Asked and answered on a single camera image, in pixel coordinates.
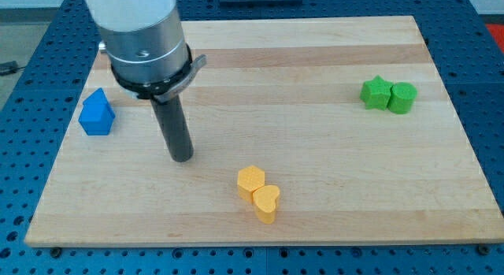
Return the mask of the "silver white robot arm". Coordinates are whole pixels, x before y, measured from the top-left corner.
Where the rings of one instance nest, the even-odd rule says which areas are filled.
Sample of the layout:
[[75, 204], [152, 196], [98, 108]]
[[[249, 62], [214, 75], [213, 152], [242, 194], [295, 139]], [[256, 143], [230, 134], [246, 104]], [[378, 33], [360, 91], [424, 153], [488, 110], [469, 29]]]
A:
[[176, 0], [85, 1], [123, 80], [161, 82], [189, 60]]

